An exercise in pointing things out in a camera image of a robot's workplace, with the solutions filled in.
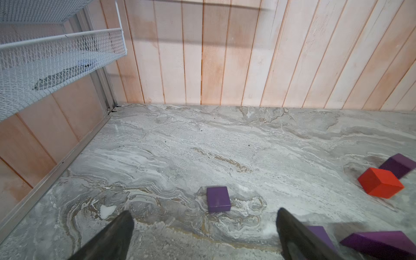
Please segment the purple rectangular brick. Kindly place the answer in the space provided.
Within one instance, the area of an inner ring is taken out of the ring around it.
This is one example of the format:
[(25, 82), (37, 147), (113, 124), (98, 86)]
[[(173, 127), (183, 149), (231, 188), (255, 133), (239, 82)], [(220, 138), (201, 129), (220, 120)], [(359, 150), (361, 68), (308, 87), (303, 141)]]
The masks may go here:
[(231, 210), (231, 201), (226, 186), (208, 187), (206, 189), (208, 212), (227, 212)]

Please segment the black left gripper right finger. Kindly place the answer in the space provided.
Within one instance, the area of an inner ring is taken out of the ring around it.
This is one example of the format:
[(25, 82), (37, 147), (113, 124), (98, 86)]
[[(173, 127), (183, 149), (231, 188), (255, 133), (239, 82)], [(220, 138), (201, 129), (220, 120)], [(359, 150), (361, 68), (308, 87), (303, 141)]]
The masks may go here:
[(285, 208), (277, 211), (276, 227), (285, 260), (342, 259)]

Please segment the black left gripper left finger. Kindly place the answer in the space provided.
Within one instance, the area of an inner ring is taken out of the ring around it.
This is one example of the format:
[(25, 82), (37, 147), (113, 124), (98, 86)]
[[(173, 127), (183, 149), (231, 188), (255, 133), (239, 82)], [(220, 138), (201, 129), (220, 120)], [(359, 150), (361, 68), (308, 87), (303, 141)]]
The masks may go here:
[(123, 211), (70, 257), (71, 260), (125, 260), (134, 230), (129, 211)]

